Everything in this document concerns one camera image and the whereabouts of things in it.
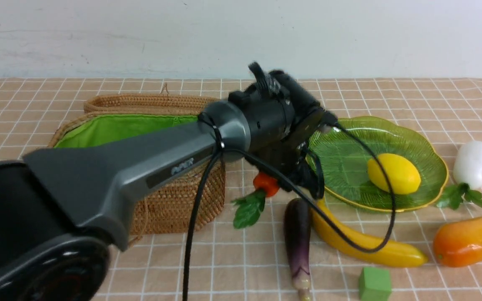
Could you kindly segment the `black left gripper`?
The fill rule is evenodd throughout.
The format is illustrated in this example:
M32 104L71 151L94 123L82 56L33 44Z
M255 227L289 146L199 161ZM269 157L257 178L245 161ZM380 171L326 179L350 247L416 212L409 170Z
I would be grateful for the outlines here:
M331 111L317 107L292 125L289 135L271 142L254 151L254 156L266 162L283 174L294 186L304 187L312 198L321 199L325 193L325 181L321 168L313 170L306 156L311 156L317 164L320 161L309 149L309 139L316 131L332 127L337 123L337 116Z

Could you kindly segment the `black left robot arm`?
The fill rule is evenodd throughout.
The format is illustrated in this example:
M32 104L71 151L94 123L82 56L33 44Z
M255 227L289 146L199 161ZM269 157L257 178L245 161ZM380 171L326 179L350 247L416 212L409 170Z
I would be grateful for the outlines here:
M279 184L302 147L337 117L281 70L208 104L197 121L90 148L44 148L0 161L0 301L90 301L109 246L129 245L138 201L208 161L246 158Z

